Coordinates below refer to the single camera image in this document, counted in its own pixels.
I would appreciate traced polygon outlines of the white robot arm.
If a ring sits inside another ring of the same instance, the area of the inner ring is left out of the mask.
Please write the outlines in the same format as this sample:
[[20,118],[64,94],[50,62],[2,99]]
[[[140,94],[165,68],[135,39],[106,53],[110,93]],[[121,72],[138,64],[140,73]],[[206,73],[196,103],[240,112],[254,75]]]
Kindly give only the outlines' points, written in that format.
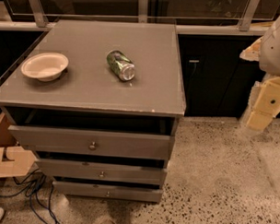
[[257,61],[265,73],[262,81],[252,87],[244,116],[247,128],[262,131],[280,113],[280,16],[239,57],[249,62]]

